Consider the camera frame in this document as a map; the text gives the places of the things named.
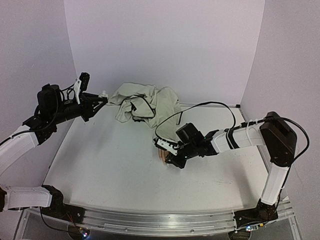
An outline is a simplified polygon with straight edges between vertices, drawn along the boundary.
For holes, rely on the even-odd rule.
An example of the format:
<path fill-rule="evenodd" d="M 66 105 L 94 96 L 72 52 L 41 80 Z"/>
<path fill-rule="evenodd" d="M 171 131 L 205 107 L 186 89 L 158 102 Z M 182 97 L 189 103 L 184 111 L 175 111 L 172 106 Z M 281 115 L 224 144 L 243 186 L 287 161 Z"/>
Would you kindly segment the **white nail polish bottle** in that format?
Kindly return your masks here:
<path fill-rule="evenodd" d="M 107 92 L 105 90 L 102 91 L 102 93 L 100 93 L 98 95 L 99 98 L 109 98 L 109 94 L 107 94 Z"/>

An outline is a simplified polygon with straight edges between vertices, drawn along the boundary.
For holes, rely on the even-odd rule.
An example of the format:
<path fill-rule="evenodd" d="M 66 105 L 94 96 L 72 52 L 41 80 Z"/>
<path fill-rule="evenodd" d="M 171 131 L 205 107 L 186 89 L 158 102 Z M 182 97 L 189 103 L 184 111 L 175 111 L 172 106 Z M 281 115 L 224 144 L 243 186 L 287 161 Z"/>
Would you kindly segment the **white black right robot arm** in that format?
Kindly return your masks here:
<path fill-rule="evenodd" d="M 295 161 L 297 134 L 276 112 L 264 119 L 244 122 L 239 126 L 213 130 L 203 135 L 192 123 L 176 132 L 177 146 L 169 144 L 165 162 L 183 169 L 187 160 L 194 157 L 216 156 L 231 150 L 265 146 L 271 167 L 259 199 L 263 206 L 275 207 L 290 167 Z"/>

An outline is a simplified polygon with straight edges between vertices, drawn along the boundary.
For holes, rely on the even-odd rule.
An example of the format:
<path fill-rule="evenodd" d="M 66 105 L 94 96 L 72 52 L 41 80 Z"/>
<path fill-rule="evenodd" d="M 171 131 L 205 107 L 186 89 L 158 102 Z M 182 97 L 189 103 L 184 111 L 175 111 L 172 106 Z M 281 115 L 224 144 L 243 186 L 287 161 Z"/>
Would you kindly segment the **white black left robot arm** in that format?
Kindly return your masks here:
<path fill-rule="evenodd" d="M 64 99 L 60 87 L 47 84 L 37 94 L 38 105 L 33 116 L 0 144 L 0 172 L 30 150 L 40 146 L 57 131 L 57 125 L 81 117 L 85 122 L 108 103 L 108 95 L 87 93 L 77 86 L 73 99 Z M 30 207 L 47 208 L 56 218 L 68 213 L 63 194 L 52 186 L 9 187 L 0 189 L 0 210 L 19 210 Z"/>

